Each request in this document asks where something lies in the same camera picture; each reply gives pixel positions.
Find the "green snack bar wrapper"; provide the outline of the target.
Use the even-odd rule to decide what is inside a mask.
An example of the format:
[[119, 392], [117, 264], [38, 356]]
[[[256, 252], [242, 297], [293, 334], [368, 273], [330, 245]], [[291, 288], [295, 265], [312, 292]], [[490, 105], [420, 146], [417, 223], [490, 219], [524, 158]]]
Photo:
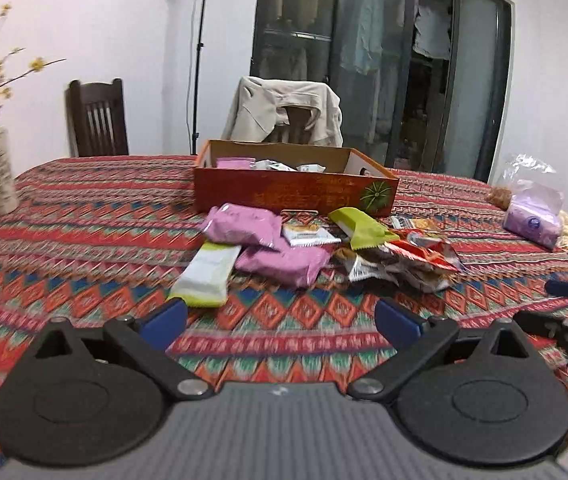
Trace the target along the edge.
[[348, 235], [350, 248], [355, 252], [400, 240], [387, 226], [354, 207], [338, 208], [328, 214], [328, 219]]

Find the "clear plastic bag with snacks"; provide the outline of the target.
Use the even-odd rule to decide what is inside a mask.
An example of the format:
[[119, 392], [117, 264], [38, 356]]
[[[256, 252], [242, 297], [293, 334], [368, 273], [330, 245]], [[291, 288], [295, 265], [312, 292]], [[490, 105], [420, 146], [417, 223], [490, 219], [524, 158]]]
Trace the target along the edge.
[[[504, 210], [505, 216], [510, 206], [512, 187], [517, 180], [530, 180], [549, 188], [555, 188], [564, 196], [560, 179], [552, 165], [528, 154], [514, 155], [505, 162], [500, 177], [487, 195], [487, 202]], [[560, 248], [568, 252], [568, 212], [564, 211], [564, 202], [560, 218], [562, 232], [554, 249]]]

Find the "white green snack bar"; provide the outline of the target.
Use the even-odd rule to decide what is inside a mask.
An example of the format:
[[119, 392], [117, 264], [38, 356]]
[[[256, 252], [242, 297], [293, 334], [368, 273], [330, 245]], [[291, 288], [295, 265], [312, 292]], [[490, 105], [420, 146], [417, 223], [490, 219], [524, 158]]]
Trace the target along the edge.
[[190, 308], [219, 308], [227, 301], [227, 282], [241, 246], [204, 242], [169, 292]]

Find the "brown white snack packet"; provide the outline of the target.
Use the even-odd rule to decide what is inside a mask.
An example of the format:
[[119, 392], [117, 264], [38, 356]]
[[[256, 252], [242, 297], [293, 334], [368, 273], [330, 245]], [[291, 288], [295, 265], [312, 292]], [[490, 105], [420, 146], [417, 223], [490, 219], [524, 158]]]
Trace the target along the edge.
[[444, 270], [411, 259], [392, 257], [373, 261], [348, 248], [337, 249], [333, 257], [346, 269], [351, 283], [376, 278], [394, 285], [408, 284], [426, 294], [442, 292], [452, 285], [452, 278]]

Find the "red snack packet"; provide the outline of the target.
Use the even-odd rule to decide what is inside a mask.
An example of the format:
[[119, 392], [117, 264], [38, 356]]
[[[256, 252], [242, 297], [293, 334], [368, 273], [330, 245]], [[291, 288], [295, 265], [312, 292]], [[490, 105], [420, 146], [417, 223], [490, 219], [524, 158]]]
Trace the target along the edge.
[[393, 232], [395, 240], [387, 240], [379, 250], [403, 266], [438, 274], [459, 273], [463, 263], [448, 238], [440, 233], [420, 229]]

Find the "purple tissue pack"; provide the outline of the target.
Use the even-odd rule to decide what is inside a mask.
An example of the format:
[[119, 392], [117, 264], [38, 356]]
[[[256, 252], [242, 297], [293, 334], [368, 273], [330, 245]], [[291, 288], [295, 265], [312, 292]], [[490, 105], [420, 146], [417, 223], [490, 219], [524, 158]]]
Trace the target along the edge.
[[563, 194], [555, 188], [530, 180], [517, 180], [512, 187], [504, 229], [553, 250], [562, 232], [560, 212], [563, 202]]

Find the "colourful patterned tablecloth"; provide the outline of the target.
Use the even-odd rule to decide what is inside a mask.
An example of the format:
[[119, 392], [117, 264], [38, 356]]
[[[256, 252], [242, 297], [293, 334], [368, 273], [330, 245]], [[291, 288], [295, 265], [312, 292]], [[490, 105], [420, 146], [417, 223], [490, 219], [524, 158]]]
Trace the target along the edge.
[[[49, 318], [98, 326], [165, 301], [201, 245], [193, 177], [189, 156], [64, 158], [18, 177], [19, 208], [0, 217], [0, 384]], [[224, 307], [189, 313], [173, 356], [214, 386], [346, 386], [391, 356], [373, 321], [381, 296], [467, 327], [520, 309], [568, 316], [568, 300], [544, 291], [551, 278], [568, 281], [568, 255], [506, 232], [488, 185], [406, 170], [398, 178], [395, 218], [428, 221], [463, 263], [449, 289], [350, 284], [338, 266], [299, 290], [239, 273]]]

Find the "upper pink snack packet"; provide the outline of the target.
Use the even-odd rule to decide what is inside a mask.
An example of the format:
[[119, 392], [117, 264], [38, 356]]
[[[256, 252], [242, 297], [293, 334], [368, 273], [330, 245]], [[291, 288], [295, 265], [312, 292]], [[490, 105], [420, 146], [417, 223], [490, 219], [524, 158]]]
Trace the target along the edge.
[[212, 207], [201, 225], [210, 242], [274, 248], [281, 238], [282, 219], [272, 211], [226, 203]]

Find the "pink snack packet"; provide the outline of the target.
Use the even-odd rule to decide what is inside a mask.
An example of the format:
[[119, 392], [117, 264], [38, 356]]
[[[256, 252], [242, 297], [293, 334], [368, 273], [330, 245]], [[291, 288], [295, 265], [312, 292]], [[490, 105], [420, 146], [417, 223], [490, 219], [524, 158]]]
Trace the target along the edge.
[[246, 248], [235, 261], [235, 269], [259, 274], [293, 288], [308, 288], [315, 283], [329, 259], [331, 252], [323, 247], [293, 247], [281, 238], [275, 248]]
[[226, 203], [212, 207], [201, 225], [210, 242], [274, 248], [281, 238], [282, 219], [272, 211]]

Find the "lower pink snack packet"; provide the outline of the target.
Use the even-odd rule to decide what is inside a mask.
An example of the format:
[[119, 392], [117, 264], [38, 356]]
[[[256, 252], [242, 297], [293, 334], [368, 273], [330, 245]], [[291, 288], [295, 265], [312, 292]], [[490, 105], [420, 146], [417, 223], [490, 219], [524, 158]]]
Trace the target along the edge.
[[293, 247], [281, 238], [275, 248], [246, 248], [235, 261], [235, 269], [259, 274], [293, 288], [308, 288], [315, 283], [329, 259], [331, 252], [323, 247]]

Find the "white orange small snack packet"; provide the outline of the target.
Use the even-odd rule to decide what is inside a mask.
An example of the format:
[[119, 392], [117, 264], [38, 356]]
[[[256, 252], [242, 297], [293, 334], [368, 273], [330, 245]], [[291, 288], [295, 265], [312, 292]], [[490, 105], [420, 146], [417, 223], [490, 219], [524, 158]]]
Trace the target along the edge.
[[291, 247], [317, 247], [339, 244], [341, 239], [323, 226], [296, 226], [295, 224], [283, 225], [283, 237]]

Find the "orange cardboard box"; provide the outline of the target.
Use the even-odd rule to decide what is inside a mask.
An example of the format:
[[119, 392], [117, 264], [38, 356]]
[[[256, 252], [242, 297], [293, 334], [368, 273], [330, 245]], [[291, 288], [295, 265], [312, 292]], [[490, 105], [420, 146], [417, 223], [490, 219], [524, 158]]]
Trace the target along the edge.
[[[220, 160], [227, 157], [274, 160], [290, 170], [224, 169]], [[392, 170], [354, 148], [210, 140], [194, 169], [195, 207], [200, 212], [225, 203], [320, 214], [349, 206], [386, 217], [398, 186]]]

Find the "dark wooden chair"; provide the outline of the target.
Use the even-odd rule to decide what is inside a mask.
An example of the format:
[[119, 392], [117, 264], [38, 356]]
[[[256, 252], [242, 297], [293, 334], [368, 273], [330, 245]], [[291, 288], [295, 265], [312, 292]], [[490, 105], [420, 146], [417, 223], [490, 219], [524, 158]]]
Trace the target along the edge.
[[82, 84], [72, 80], [67, 105], [80, 157], [128, 155], [123, 81]]

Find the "chair with beige jacket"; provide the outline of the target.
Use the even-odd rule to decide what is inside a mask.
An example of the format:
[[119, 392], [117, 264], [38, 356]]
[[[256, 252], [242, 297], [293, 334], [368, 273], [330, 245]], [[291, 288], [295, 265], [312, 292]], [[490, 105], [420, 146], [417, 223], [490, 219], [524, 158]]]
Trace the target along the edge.
[[310, 145], [312, 129], [320, 116], [319, 111], [316, 108], [302, 106], [286, 106], [284, 110], [285, 122], [276, 124], [264, 141]]

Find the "beige jacket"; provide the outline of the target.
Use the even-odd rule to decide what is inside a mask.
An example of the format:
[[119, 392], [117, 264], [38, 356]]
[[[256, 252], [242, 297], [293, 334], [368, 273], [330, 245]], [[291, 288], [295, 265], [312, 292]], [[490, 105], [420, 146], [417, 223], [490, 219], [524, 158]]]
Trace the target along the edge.
[[275, 125], [285, 122], [286, 106], [312, 107], [319, 111], [310, 145], [342, 146], [340, 99], [327, 84], [254, 76], [239, 81], [222, 138], [265, 142]]

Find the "dark framed glass door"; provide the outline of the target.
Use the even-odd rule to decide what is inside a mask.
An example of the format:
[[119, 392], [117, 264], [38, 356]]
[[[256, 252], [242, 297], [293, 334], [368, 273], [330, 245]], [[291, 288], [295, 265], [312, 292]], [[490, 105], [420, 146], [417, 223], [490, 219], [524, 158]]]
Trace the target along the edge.
[[258, 0], [252, 75], [339, 96], [349, 148], [487, 180], [508, 82], [506, 0]]

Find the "black light stand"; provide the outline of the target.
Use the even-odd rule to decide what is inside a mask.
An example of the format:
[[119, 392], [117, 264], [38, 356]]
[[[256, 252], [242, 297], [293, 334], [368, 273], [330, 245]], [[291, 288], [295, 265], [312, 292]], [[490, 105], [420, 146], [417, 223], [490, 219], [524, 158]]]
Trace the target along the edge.
[[197, 21], [195, 21], [197, 35], [195, 37], [194, 49], [194, 68], [192, 69], [192, 119], [191, 119], [191, 154], [198, 154], [198, 141], [199, 141], [199, 94], [200, 94], [200, 77], [201, 77], [201, 59], [203, 58], [203, 26], [205, 26], [206, 8], [208, 0], [196, 0], [195, 10], [197, 11]]

